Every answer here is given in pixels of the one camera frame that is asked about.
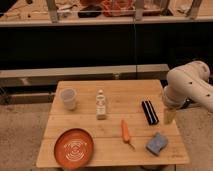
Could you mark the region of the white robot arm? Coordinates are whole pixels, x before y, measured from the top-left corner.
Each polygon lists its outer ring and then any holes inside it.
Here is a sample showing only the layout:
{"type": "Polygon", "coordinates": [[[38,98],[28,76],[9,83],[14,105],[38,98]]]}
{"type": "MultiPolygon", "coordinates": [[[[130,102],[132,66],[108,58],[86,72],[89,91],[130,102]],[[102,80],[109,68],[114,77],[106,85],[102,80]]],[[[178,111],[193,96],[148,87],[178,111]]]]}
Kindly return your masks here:
{"type": "Polygon", "coordinates": [[[209,84],[210,69],[202,61],[193,61],[171,69],[166,76],[168,85],[164,87],[162,100],[164,123],[171,124],[176,111],[186,99],[197,102],[213,113],[213,85],[209,84]]]}

